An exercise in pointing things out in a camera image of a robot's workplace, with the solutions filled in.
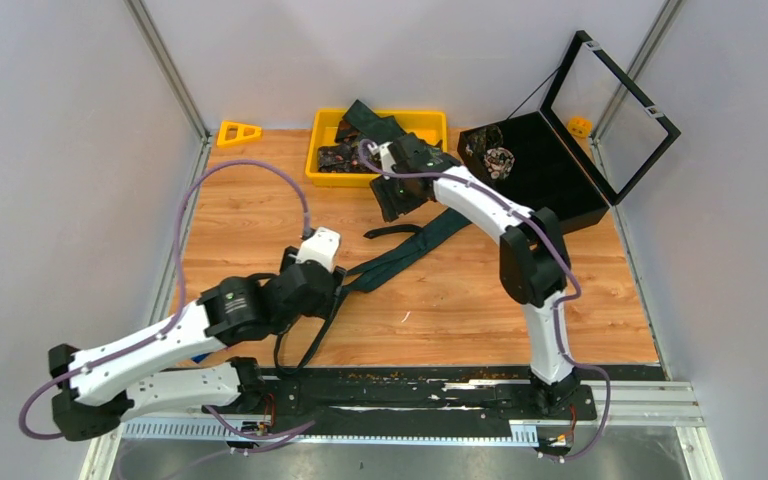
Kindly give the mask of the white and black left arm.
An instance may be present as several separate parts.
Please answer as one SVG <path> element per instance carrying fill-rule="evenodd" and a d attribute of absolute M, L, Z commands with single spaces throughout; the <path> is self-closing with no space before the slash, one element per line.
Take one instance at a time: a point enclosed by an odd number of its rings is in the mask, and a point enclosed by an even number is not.
<path fill-rule="evenodd" d="M 267 389 L 255 359 L 193 371 L 176 365 L 284 334 L 302 317 L 326 317 L 345 276 L 336 265 L 339 248 L 335 232 L 319 229 L 299 248 L 285 250 L 276 275 L 228 277 L 186 304 L 179 317 L 107 345 L 51 348 L 48 366 L 58 387 L 51 407 L 60 434 L 88 440 L 126 420 L 187 404 L 258 411 Z"/>

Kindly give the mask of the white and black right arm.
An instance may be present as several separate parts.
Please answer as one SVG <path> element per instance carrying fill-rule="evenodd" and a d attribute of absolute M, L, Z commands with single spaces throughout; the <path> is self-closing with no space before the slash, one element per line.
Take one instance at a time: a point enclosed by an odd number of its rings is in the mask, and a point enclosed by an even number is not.
<path fill-rule="evenodd" d="M 413 134 L 384 144 L 363 139 L 358 159 L 377 175 L 371 188 L 386 221 L 435 201 L 495 241 L 500 283 L 526 320 L 532 406 L 544 417 L 561 414 L 580 379 L 569 353 L 564 312 L 572 282 L 570 259 L 554 212 L 505 198 L 456 158 L 434 151 Z"/>

